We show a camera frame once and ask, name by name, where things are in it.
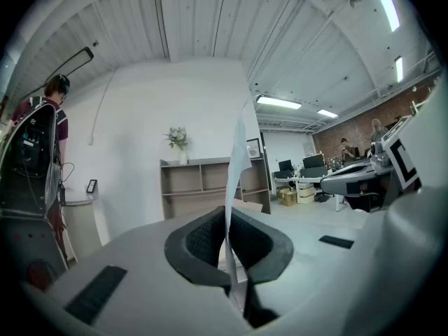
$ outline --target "ceiling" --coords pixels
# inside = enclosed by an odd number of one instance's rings
[[[85,46],[95,58],[70,76],[72,90],[143,60],[229,57],[244,66],[260,130],[312,133],[334,122],[319,109],[342,120],[438,68],[406,0],[393,1],[394,32],[380,0],[41,0],[21,25],[8,95],[21,98]],[[259,105],[259,94],[302,107]]]

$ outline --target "brick wall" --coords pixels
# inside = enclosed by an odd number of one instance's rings
[[[397,117],[412,114],[410,109],[412,101],[415,103],[424,101],[429,95],[428,87],[434,86],[433,81],[434,77],[427,78],[415,85],[416,92],[409,88],[369,111],[314,134],[316,152],[322,151],[325,159],[341,155],[341,138],[344,137],[350,145],[358,147],[360,155],[363,155],[364,150],[370,147],[372,119],[378,118],[384,127],[394,123]]]

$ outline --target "person in background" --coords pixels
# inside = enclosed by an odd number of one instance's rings
[[[342,145],[342,161],[351,162],[355,160],[355,148],[347,143],[347,139],[341,139]]]
[[[381,127],[381,122],[378,118],[375,118],[372,120],[372,129],[373,133],[370,137],[370,141],[373,142],[380,142],[381,138],[388,132],[387,128]]]
[[[64,165],[65,146],[67,138],[69,138],[69,121],[67,116],[60,108],[62,102],[66,99],[70,89],[70,81],[66,76],[53,76],[45,86],[43,93],[45,97],[30,97],[20,102],[19,106],[14,111],[11,119],[6,127],[5,134],[8,134],[13,128],[15,122],[20,122],[21,117],[27,115],[34,107],[40,104],[51,104],[56,110],[56,128],[57,140],[59,142],[60,165]],[[56,198],[48,210],[48,220],[50,221],[53,231],[55,233],[56,241],[61,248],[62,254],[67,261],[67,254],[65,253],[64,240],[62,232],[64,231],[64,224],[61,218],[61,207],[59,200]]]

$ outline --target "small picture frame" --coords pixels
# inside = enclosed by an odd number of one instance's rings
[[[95,188],[97,187],[97,179],[90,179],[89,185],[87,186],[86,193],[92,194],[95,191]]]
[[[247,140],[246,145],[249,158],[253,159],[261,157],[260,141],[258,140],[258,138]]]

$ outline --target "vase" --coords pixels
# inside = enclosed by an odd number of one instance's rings
[[[181,154],[179,155],[179,164],[180,165],[188,164],[187,152],[185,150],[181,150]]]

